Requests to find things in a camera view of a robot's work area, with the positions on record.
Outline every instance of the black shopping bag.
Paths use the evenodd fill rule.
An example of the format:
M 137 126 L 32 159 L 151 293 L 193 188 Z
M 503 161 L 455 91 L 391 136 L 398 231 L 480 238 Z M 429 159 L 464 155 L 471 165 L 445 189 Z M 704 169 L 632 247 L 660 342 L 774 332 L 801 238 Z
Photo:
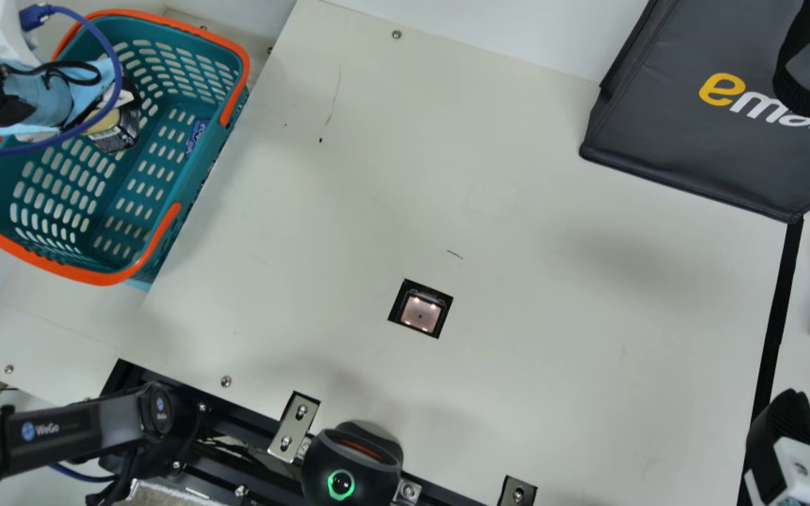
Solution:
M 793 222 L 810 209 L 810 0 L 650 0 L 581 156 Z

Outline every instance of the emart logo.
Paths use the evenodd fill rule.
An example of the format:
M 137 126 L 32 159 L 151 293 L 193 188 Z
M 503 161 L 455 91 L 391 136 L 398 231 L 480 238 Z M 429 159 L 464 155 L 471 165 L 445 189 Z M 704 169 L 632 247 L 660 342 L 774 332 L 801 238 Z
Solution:
M 739 77 L 726 72 L 718 72 L 714 76 L 708 77 L 708 80 L 702 84 L 701 89 L 698 89 L 698 97 L 705 103 L 717 107 L 729 105 L 731 111 L 745 112 L 745 115 L 752 119 L 759 119 L 764 113 L 767 113 L 764 121 L 769 124 L 810 129 L 810 118 L 790 113 L 790 110 L 780 100 L 766 96 L 764 93 L 745 89 L 745 81 Z

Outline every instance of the black mark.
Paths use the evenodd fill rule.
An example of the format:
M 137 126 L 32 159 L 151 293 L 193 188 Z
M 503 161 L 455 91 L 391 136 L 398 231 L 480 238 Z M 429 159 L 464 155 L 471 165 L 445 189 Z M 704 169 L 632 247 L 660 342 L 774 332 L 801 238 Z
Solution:
M 337 111 L 337 97 L 340 96 L 340 84 L 343 82 L 343 64 L 340 62 L 340 74 L 337 76 L 337 92 L 333 94 L 333 103 L 330 106 L 330 115 L 327 116 L 327 121 L 324 122 L 324 126 L 330 124 L 330 120 L 333 119 L 333 113 Z

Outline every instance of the round black device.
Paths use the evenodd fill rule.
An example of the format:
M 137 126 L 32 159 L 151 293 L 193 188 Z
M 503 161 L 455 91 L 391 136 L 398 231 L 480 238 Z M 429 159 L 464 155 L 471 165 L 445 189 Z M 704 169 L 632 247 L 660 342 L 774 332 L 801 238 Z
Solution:
M 397 442 L 346 422 L 312 441 L 302 463 L 302 492 L 309 506 L 389 504 L 401 469 Z

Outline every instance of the black metal frame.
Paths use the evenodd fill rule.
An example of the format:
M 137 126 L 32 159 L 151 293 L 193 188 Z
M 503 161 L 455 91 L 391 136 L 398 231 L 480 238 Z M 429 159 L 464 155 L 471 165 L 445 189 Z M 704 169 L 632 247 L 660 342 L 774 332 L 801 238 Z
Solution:
M 247 410 L 125 360 L 118 360 L 102 394 L 113 394 L 153 381 L 176 388 L 194 406 L 196 403 L 204 403 L 207 410 L 200 417 L 203 429 L 231 436 L 245 442 L 250 448 L 266 451 L 280 427 L 280 422 L 272 417 Z M 256 503 L 266 506 L 306 506 L 299 481 L 289 474 L 274 471 L 268 465 L 259 464 L 256 460 L 238 458 L 203 444 L 192 445 L 185 455 L 180 455 L 179 460 L 180 469 L 164 477 L 168 486 L 179 490 L 189 489 L 228 506 Z M 103 467 L 112 471 L 120 464 L 116 458 L 102 461 Z M 482 506 L 476 500 L 412 474 L 403 473 L 402 477 L 421 485 L 418 506 Z M 237 496 L 239 486 L 245 487 L 243 497 Z

